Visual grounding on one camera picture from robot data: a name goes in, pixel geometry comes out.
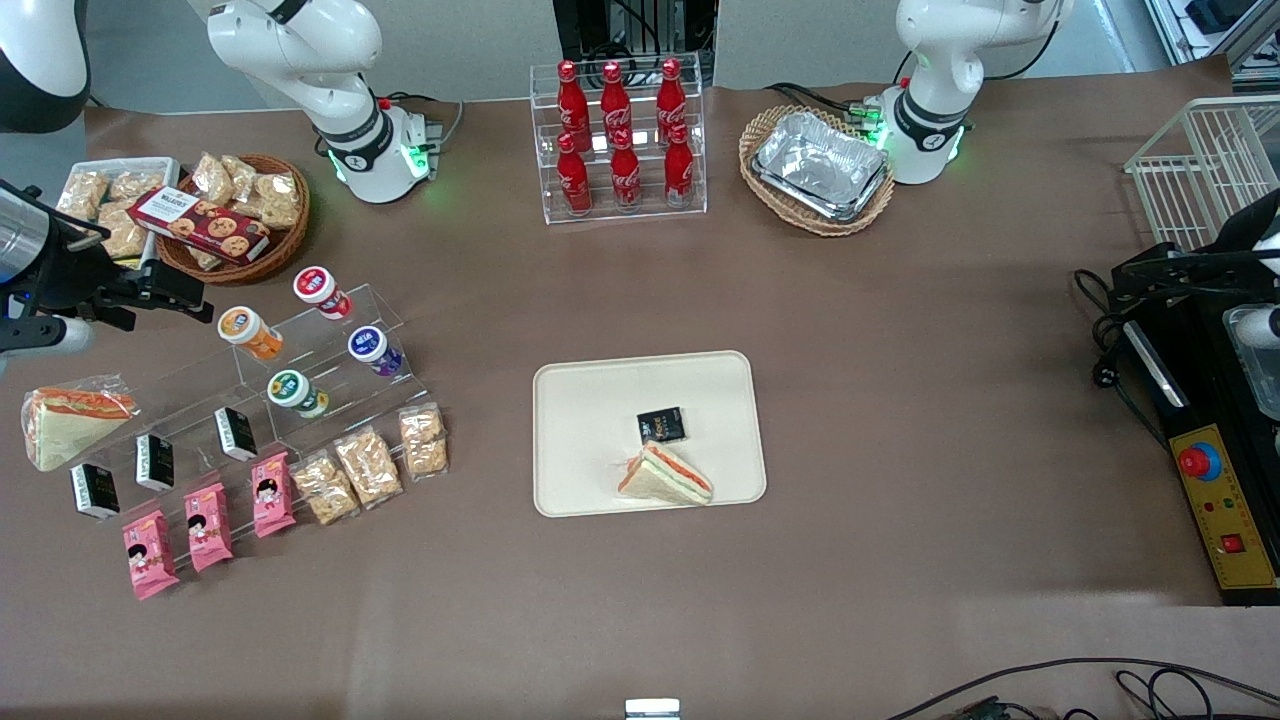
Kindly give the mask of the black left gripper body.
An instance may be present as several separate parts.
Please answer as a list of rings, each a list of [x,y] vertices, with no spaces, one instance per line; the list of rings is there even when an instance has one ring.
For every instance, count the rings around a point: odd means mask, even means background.
[[[1166,249],[1164,260],[1166,297],[1247,299],[1254,292],[1254,282],[1249,275],[1257,265],[1257,254],[1252,250],[1187,252]]]

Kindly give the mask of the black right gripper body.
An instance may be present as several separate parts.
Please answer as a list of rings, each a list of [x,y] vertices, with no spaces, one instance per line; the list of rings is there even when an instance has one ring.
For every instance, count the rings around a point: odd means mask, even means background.
[[[97,245],[72,251],[51,241],[29,264],[29,314],[86,320],[86,304],[136,314],[138,278],[138,272],[115,264]]]

